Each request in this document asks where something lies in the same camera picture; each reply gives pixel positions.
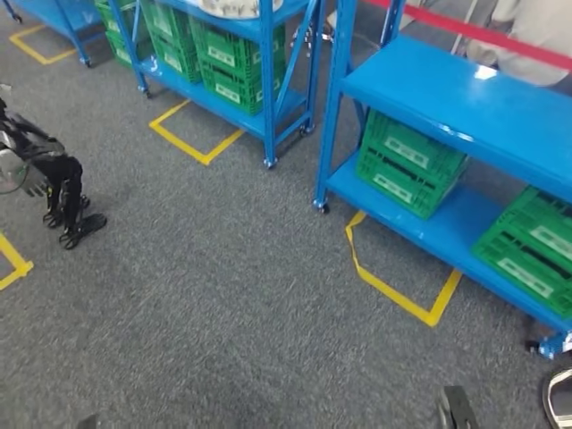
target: red stanchion belt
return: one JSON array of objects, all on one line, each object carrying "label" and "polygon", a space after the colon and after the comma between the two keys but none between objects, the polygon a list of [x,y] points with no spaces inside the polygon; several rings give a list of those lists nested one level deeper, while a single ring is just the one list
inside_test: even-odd
[{"label": "red stanchion belt", "polygon": [[[391,2],[391,0],[366,1],[367,3],[383,6],[385,8],[389,7]],[[500,31],[483,29],[474,24],[458,21],[447,16],[440,15],[438,13],[432,13],[426,9],[415,7],[411,4],[405,5],[404,12],[417,21],[432,27],[444,29],[454,33],[460,33],[467,38],[474,38],[482,42],[490,43],[491,45],[500,46],[509,51],[527,56],[543,63],[572,71],[572,58],[570,57],[541,47],[532,46],[513,38],[509,38],[505,33],[501,33]]]}]

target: floor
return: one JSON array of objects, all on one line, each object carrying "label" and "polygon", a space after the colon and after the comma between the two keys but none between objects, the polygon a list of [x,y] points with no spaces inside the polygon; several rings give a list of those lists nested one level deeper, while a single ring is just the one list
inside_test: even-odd
[{"label": "floor", "polygon": [[[432,6],[462,18],[469,2],[454,3]],[[75,55],[40,65],[8,42],[20,29],[0,16],[0,82],[11,86],[2,97],[80,159],[92,210],[109,221],[65,252],[42,225],[43,201],[2,198],[0,228],[34,264],[0,297],[2,427],[99,413],[119,427],[426,428],[446,384],[463,385],[481,427],[545,427],[537,386],[554,363],[523,349],[540,329],[524,315],[463,278],[429,328],[356,274],[345,234],[355,210],[310,204],[319,126],[272,172],[248,135],[205,166],[149,127],[180,97],[154,86],[145,99],[105,42],[90,48],[92,70]],[[25,41],[69,48],[46,29]],[[348,150],[358,125],[343,109]],[[235,131],[192,104],[164,125],[205,152]],[[476,162],[467,180],[501,201],[521,187]],[[368,219],[354,242],[361,265],[423,307],[451,271]]]}]

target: yellow tape marking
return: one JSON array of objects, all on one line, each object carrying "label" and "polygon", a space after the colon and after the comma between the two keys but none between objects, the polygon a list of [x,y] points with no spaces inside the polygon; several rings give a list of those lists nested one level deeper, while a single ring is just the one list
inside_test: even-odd
[{"label": "yellow tape marking", "polygon": [[179,139],[178,137],[175,136],[175,134],[169,130],[167,130],[166,128],[161,125],[161,122],[166,120],[169,116],[176,114],[177,112],[181,110],[183,106],[187,105],[188,103],[189,103],[189,100],[185,100],[174,107],[171,107],[168,109],[167,112],[161,114],[158,118],[156,118],[149,122],[149,127],[152,130],[156,132],[157,134],[167,140],[168,142],[174,146],[178,147],[183,152],[185,152],[187,155],[190,155],[204,165],[209,165],[212,160],[214,160],[217,156],[222,154],[225,149],[229,147],[235,141],[238,140],[240,136],[244,134],[243,130],[235,130],[230,136],[220,142],[218,145],[217,145],[217,147],[211,150],[211,152],[208,154],[203,154],[202,152],[200,152],[199,150],[197,150],[188,144],[186,141]]},{"label": "yellow tape marking", "polygon": [[4,256],[14,268],[14,271],[0,280],[0,290],[6,289],[11,283],[25,276],[34,266],[32,262],[26,262],[23,257],[20,256],[15,248],[10,244],[10,242],[1,232],[0,253],[4,254]]},{"label": "yellow tape marking", "polygon": [[61,54],[57,54],[56,56],[46,58],[45,56],[40,54],[39,52],[35,50],[32,46],[28,45],[22,40],[22,38],[25,36],[33,34],[41,29],[45,29],[45,28],[46,28],[45,25],[42,24],[42,25],[36,25],[35,27],[32,27],[31,29],[25,29],[25,30],[20,31],[16,34],[13,34],[10,36],[10,41],[14,44],[16,47],[18,47],[20,50],[23,50],[23,52],[34,58],[38,63],[40,63],[42,65],[50,65],[53,63],[57,63],[60,60],[63,60],[67,56],[69,56],[75,52],[75,49],[74,48],[74,49],[69,49],[65,52],[62,52]]},{"label": "yellow tape marking", "polygon": [[358,272],[358,275],[364,282],[379,290],[386,295],[386,297],[391,299],[407,313],[411,313],[432,328],[438,324],[448,302],[453,296],[454,290],[457,289],[457,286],[461,281],[463,273],[454,269],[429,311],[420,307],[415,302],[392,288],[392,286],[370,273],[359,264],[358,254],[355,252],[355,247],[353,244],[352,229],[363,222],[366,217],[367,214],[359,211],[346,227],[346,235],[347,236],[348,241],[349,241],[349,246],[352,248],[352,258],[353,259],[353,264],[355,265],[355,271]]}]

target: blue metal shelf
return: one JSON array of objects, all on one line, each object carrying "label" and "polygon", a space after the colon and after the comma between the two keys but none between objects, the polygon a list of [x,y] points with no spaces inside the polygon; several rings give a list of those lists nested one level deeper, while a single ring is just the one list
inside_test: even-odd
[{"label": "blue metal shelf", "polygon": [[[142,61],[140,67],[142,72],[144,72],[147,76],[165,87],[179,92],[184,97],[190,98],[197,105],[200,105],[214,114],[222,116],[238,128],[247,130],[260,139],[264,137],[264,115],[263,113],[254,116],[245,114],[240,109],[206,90],[202,82],[189,83],[173,69],[158,62],[155,57]],[[302,94],[289,90],[286,94],[282,111],[278,116],[278,121],[288,114],[291,114],[296,108],[303,105],[305,102],[306,98]]]},{"label": "blue metal shelf", "polygon": [[361,181],[354,172],[356,154],[332,171],[340,100],[346,94],[356,104],[362,131],[365,108],[361,103],[572,202],[572,100],[398,36],[404,5],[405,0],[391,0],[382,48],[353,70],[356,0],[337,0],[315,206],[327,212],[328,192],[333,191],[552,326],[555,335],[539,342],[543,356],[552,358],[572,346],[572,320],[542,306],[471,255],[471,245],[501,207],[460,185],[424,221]]},{"label": "blue metal shelf", "polygon": [[[290,88],[290,82],[303,42],[303,38],[298,38],[291,51],[288,66],[277,97],[275,97],[274,82],[272,79],[274,76],[272,33],[275,26],[298,13],[303,14],[302,23],[299,27],[301,34],[304,34],[310,25],[315,29],[319,28],[320,23],[324,22],[324,19],[322,0],[284,0],[283,6],[275,13],[272,10],[272,0],[263,0],[260,2],[260,16],[258,19],[241,21],[214,17],[183,0],[157,1],[258,44],[262,66],[263,110],[254,116],[244,114],[238,108],[227,104],[216,94],[205,90],[201,83],[191,84],[182,79],[169,67],[155,60],[152,56],[137,58],[133,43],[133,40],[137,39],[137,34],[130,34],[125,25],[117,1],[109,0],[109,5],[118,21],[125,47],[129,52],[131,63],[140,91],[148,97],[150,95],[145,78],[148,76],[239,128],[249,131],[262,139],[264,143],[264,165],[267,168],[276,164],[278,161],[276,146],[289,134],[300,130],[302,135],[305,135],[314,129],[315,91],[318,86],[318,69],[321,46],[321,33],[315,31],[312,36],[312,50],[308,67],[306,92],[300,94]],[[139,19],[140,9],[140,0],[137,0],[136,20]]]},{"label": "blue metal shelf", "polygon": [[328,188],[524,312],[542,315],[553,329],[572,330],[572,319],[562,320],[542,307],[471,254],[471,246],[499,217],[503,207],[460,184],[424,221],[360,180],[354,173],[357,159],[355,153],[342,164],[328,179]]},{"label": "blue metal shelf", "polygon": [[81,39],[78,33],[99,24],[101,17],[93,0],[8,0],[19,9],[35,17],[46,26],[69,38],[79,53],[79,59],[90,65],[89,57],[83,45],[91,40]]},{"label": "blue metal shelf", "polygon": [[[216,16],[202,12],[200,8],[183,0],[158,0],[161,3],[192,15],[199,20],[214,25],[220,29],[230,31],[241,38],[258,41],[262,36],[260,20],[223,20]],[[284,0],[282,7],[277,10],[273,17],[274,26],[280,25],[288,18],[303,12],[308,7],[308,0]]]},{"label": "blue metal shelf", "polygon": [[341,86],[373,109],[572,202],[572,98],[402,35]]}]

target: stacked crate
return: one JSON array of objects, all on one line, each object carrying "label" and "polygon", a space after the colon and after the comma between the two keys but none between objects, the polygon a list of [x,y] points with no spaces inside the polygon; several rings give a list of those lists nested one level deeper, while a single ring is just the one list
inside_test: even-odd
[{"label": "stacked crate", "polygon": [[[258,45],[193,18],[191,29],[205,87],[248,114],[263,107],[262,61]],[[286,72],[284,26],[274,31],[275,97]]]},{"label": "stacked crate", "polygon": [[356,174],[427,219],[466,170],[468,157],[371,110]]},{"label": "stacked crate", "polygon": [[141,7],[159,61],[189,82],[201,81],[196,48],[186,13],[155,0],[141,0]]},{"label": "stacked crate", "polygon": [[475,256],[564,318],[572,317],[572,206],[528,187],[473,246]]},{"label": "stacked crate", "polygon": [[[111,7],[107,0],[96,0],[95,6],[101,15],[101,21],[105,25],[107,40],[109,41],[111,50],[118,60],[118,62],[131,67],[131,57],[125,47],[123,37],[119,30],[119,26],[113,13],[111,11]],[[136,2],[134,0],[118,0],[118,6],[120,8],[121,15],[123,16],[125,24],[127,26],[127,30],[131,35],[133,34],[133,28],[135,25],[135,7]],[[137,55],[140,59],[146,58],[153,53],[153,46],[151,43],[149,33],[147,31],[147,27],[145,25],[145,21],[139,20],[137,29]]]}]

